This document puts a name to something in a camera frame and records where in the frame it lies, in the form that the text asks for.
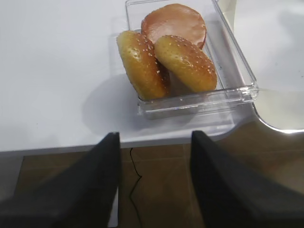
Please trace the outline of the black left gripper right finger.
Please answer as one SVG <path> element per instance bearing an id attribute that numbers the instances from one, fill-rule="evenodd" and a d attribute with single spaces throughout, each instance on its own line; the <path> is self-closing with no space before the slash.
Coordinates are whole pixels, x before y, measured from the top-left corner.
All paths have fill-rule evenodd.
<path id="1" fill-rule="evenodd" d="M 191 135 L 191 179 L 207 228 L 302 228 L 304 196 L 248 168 L 204 132 Z"/>

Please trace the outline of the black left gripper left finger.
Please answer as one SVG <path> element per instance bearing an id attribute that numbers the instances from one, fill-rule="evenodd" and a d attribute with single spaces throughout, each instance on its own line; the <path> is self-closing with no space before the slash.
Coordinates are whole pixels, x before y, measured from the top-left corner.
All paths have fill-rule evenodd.
<path id="1" fill-rule="evenodd" d="M 120 136 L 109 133 L 62 173 L 0 203 L 2 228 L 106 228 L 120 182 Z"/>

